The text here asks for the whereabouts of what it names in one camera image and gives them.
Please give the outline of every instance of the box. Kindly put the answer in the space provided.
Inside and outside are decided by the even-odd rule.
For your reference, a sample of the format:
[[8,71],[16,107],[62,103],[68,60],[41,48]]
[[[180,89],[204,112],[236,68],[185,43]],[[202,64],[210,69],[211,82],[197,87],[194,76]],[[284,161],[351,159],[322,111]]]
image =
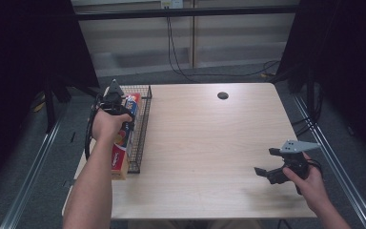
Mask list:
[[[139,107],[140,107],[141,95],[140,94],[127,94],[125,107],[135,115],[134,123],[138,123],[139,120]],[[129,123],[124,123],[121,127],[118,135],[114,140],[112,147],[112,179],[126,179],[129,167],[130,159],[132,155],[132,144],[134,139],[134,127]]]
[[112,179],[124,180],[129,172],[130,161],[126,151],[116,144],[112,145]]

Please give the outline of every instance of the cable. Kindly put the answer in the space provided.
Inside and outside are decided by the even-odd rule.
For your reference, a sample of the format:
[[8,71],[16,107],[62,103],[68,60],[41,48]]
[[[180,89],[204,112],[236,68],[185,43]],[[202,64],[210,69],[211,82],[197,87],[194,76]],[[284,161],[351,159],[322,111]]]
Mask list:
[[324,92],[322,90],[322,87],[319,85],[319,95],[317,97],[316,107],[315,107],[314,113],[312,114],[312,117],[310,114],[310,116],[292,123],[292,125],[294,126],[299,123],[302,123],[303,121],[307,121],[307,124],[295,133],[296,136],[305,134],[312,127],[314,127],[317,124],[317,121],[319,120],[321,112],[322,112],[323,96],[324,96]]
[[[276,64],[280,63],[279,60],[271,60],[268,61],[266,63],[263,64],[263,69],[256,71],[254,73],[247,73],[247,74],[218,74],[218,73],[193,73],[193,74],[186,74],[183,73],[183,71],[180,68],[180,65],[177,61],[177,56],[176,56],[176,51],[175,51],[175,47],[174,47],[174,41],[173,41],[173,32],[172,32],[172,23],[171,23],[171,18],[167,17],[167,23],[168,23],[168,57],[169,57],[169,64],[171,65],[172,70],[180,75],[183,75],[187,80],[195,82],[195,83],[200,83],[198,81],[195,81],[193,79],[190,79],[189,77],[191,76],[233,76],[233,77],[244,77],[244,76],[250,76],[250,75],[254,75],[254,74],[258,74],[258,73],[263,73],[266,72],[268,69],[270,69],[271,67],[275,66]],[[172,43],[172,47],[173,47],[173,55],[174,55],[174,60],[176,62],[177,65],[177,70],[173,67],[172,61],[171,61],[171,43]]]
[[288,228],[288,229],[293,229],[293,228],[290,226],[290,224],[287,222],[287,220],[286,220],[286,219],[280,219],[280,220],[278,221],[277,229],[279,229],[279,228],[280,228],[280,226],[281,226],[281,221],[282,221],[282,222],[284,222],[284,224],[287,226],[287,228]]

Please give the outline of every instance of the light wood tabletop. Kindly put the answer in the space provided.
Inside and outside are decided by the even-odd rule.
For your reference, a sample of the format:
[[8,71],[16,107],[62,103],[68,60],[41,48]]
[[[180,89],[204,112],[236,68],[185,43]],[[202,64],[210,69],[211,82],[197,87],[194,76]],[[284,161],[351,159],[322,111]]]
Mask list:
[[[152,85],[139,175],[112,182],[113,219],[314,218],[269,148],[296,139],[274,85]],[[217,97],[225,92],[225,100]],[[82,154],[75,178],[86,160]]]

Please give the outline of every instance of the wrist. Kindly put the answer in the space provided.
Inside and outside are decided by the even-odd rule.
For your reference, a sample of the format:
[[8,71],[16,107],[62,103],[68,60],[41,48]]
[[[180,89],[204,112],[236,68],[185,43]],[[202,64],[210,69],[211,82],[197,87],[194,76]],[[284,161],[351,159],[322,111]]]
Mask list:
[[112,137],[106,136],[106,137],[100,137],[96,140],[96,145],[103,147],[104,149],[110,149],[112,150],[112,145],[114,144],[114,139]]
[[320,201],[319,204],[312,210],[319,218],[324,215],[332,214],[334,211],[336,212],[334,205],[328,199]]

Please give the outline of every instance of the metal wire basket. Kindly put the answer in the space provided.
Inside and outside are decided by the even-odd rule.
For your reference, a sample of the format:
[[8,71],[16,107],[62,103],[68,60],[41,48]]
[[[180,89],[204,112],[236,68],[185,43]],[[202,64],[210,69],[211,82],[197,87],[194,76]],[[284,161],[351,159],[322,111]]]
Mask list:
[[141,172],[140,167],[145,144],[145,134],[147,132],[153,93],[151,91],[151,85],[121,86],[121,89],[125,94],[141,94],[142,100],[141,107],[139,109],[140,118],[135,121],[134,139],[132,142],[129,168],[129,174],[139,174]]

